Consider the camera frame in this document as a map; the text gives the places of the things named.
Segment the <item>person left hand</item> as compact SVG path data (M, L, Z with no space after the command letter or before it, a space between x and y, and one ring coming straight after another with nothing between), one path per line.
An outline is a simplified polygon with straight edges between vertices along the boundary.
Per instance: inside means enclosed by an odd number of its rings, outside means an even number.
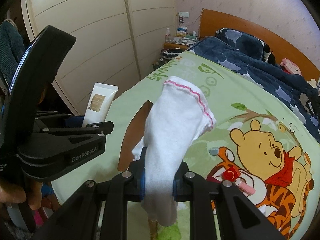
M38 210L41 207L42 186L42 183L33 182L26 193L20 186L1 181L1 203L20 204L27 201L31 210Z

